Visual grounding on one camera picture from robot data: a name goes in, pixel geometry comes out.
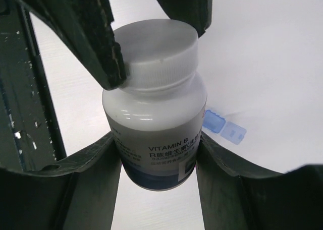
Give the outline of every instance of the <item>white cap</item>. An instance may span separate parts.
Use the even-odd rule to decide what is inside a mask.
[[[154,19],[115,31],[127,80],[122,87],[136,91],[162,90],[188,79],[198,65],[196,30],[180,21]]]

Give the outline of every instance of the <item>bottle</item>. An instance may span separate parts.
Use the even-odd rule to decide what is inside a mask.
[[[180,21],[139,21],[115,31],[127,80],[102,102],[124,169],[137,185],[172,189],[196,162],[206,88],[196,72],[198,36]]]

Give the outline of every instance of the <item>bottle bottom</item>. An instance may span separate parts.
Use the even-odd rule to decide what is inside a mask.
[[[128,177],[133,183],[151,191],[167,191],[180,186],[190,177],[195,167],[195,163],[192,164],[192,167],[188,170],[189,172],[187,175],[178,181],[178,174],[172,176],[153,176],[135,169],[127,162],[123,161],[122,163]]]

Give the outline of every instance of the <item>bottle neck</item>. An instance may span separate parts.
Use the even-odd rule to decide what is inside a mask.
[[[188,87],[191,85],[191,82],[195,76],[196,72],[194,71],[191,73],[188,77],[186,77],[184,80],[179,81],[178,83],[175,83],[173,85],[164,87],[164,88],[153,88],[151,90],[145,89],[145,90],[135,90],[133,88],[129,87],[121,87],[120,89],[126,93],[130,94],[136,94],[141,96],[165,96],[169,94],[174,94],[177,92],[181,92],[183,90],[187,90]]]

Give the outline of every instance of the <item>bottle shoulder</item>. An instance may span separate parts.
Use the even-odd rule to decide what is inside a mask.
[[[190,84],[163,96],[142,96],[121,89],[103,91],[105,113],[117,123],[141,131],[177,127],[195,117],[206,102],[206,88],[198,74]]]

